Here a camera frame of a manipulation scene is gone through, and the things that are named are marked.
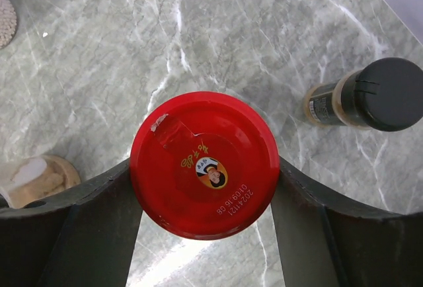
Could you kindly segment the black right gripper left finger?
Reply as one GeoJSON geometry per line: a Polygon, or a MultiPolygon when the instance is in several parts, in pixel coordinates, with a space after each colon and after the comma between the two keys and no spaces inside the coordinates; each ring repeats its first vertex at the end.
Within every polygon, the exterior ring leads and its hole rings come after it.
{"type": "Polygon", "coordinates": [[[125,160],[24,208],[1,197],[2,286],[125,286],[142,209],[125,160]]]}

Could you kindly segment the brown spice jar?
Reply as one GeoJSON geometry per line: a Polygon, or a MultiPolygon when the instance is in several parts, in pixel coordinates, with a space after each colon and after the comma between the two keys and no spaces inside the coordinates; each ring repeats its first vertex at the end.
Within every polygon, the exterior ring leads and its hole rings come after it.
{"type": "Polygon", "coordinates": [[[1,164],[1,196],[11,208],[65,191],[81,183],[74,166],[55,155],[39,155],[1,164]]]}

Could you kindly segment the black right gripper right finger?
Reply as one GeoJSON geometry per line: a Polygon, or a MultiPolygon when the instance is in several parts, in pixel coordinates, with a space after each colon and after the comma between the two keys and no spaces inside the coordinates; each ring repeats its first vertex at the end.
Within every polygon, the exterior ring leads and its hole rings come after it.
{"type": "Polygon", "coordinates": [[[422,213],[352,200],[286,160],[271,201],[286,286],[421,286],[422,213]]]}

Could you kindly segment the red lid jar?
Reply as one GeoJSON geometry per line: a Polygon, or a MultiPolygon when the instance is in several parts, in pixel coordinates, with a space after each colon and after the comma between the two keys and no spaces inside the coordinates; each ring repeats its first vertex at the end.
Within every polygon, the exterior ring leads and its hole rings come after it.
{"type": "Polygon", "coordinates": [[[157,107],[130,154],[143,211],[196,240],[223,239],[253,224],[270,204],[279,172],[278,146],[262,117],[235,97],[207,91],[157,107]]]}

